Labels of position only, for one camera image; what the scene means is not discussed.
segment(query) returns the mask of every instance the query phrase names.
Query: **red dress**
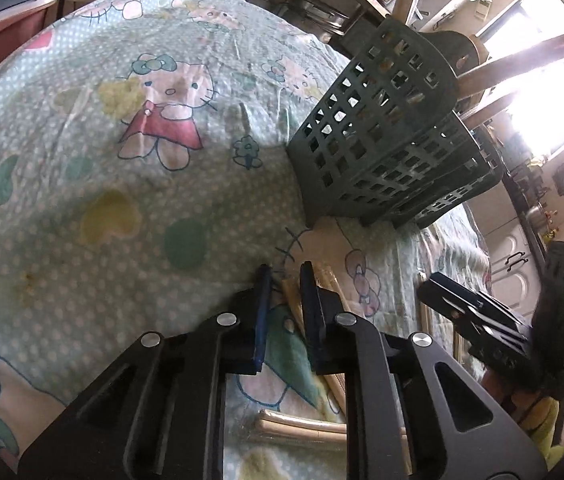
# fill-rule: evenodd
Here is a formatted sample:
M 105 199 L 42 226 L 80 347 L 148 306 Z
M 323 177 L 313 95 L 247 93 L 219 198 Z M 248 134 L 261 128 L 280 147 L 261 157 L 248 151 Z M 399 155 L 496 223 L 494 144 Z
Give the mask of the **red dress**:
M 202 141 L 193 118 L 165 119 L 160 115 L 161 108 L 150 101 L 145 101 L 142 109 L 134 115 L 120 142 L 125 142 L 134 134 L 143 134 L 175 142 L 190 150 L 200 150 Z

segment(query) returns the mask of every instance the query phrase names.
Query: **triangular cutout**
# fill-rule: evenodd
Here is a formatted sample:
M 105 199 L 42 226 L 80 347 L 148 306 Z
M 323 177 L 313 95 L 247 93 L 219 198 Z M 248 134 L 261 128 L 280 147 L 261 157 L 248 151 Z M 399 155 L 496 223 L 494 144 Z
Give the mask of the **triangular cutout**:
M 491 410 L 446 363 L 436 364 L 436 374 L 457 431 L 463 433 L 493 420 Z
M 135 366 L 125 365 L 120 368 L 79 411 L 78 418 L 103 430 L 114 428 L 135 374 Z

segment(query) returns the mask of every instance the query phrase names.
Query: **window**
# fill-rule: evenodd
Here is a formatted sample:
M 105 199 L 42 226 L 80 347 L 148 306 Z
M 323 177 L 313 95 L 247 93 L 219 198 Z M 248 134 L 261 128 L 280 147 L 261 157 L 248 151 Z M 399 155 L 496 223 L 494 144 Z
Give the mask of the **window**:
M 499 58 L 564 33 L 564 0 L 520 0 L 480 35 Z M 564 144 L 564 59 L 505 81 L 491 89 L 497 98 L 515 89 L 508 109 L 513 127 L 536 156 Z

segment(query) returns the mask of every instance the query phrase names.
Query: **cabinet door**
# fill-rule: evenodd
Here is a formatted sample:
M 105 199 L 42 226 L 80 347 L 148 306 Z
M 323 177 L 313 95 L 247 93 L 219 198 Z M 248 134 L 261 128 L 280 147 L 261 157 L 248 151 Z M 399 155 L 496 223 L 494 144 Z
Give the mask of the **cabinet door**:
M 468 204 L 483 236 L 489 235 L 518 216 L 502 183 L 470 199 Z
M 493 296 L 530 319 L 540 295 L 540 277 L 522 226 L 514 219 L 485 237 L 491 258 Z

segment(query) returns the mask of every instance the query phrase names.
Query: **polka dot fabric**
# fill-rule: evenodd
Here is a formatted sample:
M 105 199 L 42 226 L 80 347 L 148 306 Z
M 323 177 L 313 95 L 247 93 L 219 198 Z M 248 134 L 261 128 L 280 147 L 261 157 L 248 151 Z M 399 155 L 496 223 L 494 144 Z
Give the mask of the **polka dot fabric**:
M 281 279 L 318 257 L 284 146 L 346 62 L 242 0 L 98 0 L 0 65 L 0 456 L 9 465 L 142 332 L 193 330 L 259 264 Z M 335 248 L 328 263 L 382 330 L 416 329 L 418 267 L 484 287 L 488 259 L 462 208 L 424 231 L 348 219 L 324 229 Z M 355 288 L 356 273 L 375 303 Z M 267 348 L 268 375 L 228 381 L 225 478 L 249 477 L 264 453 L 267 476 L 343 479 L 341 450 L 252 438 L 267 403 L 342 420 L 274 296 L 270 330 L 282 332 Z M 450 345 L 448 324 L 434 335 Z

